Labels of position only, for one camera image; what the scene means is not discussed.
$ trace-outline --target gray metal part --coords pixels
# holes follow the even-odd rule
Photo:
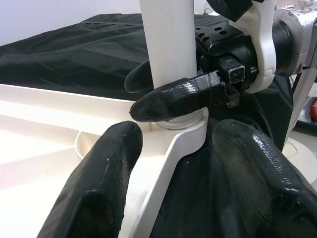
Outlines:
[[[293,57],[286,69],[287,74],[296,74],[302,67],[311,67],[317,43],[317,0],[302,0],[293,5],[277,9],[275,19],[289,28],[293,40]]]

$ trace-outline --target black rubber finger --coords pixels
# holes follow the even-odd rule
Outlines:
[[[272,140],[231,119],[212,140],[248,237],[317,237],[317,194]]]
[[[142,143],[134,122],[110,127],[70,175],[38,238],[117,238]]]
[[[149,60],[139,65],[125,77],[124,88],[130,93],[154,89]]]
[[[210,103],[211,88],[219,83],[215,72],[177,80],[139,99],[130,115],[136,121],[163,121],[189,114]]]

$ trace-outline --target white plastic bracket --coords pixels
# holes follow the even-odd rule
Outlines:
[[[273,81],[276,71],[276,53],[272,27],[276,0],[263,3],[252,1],[253,6],[230,25],[252,38],[258,58],[259,73],[247,92],[256,93],[266,89]]]

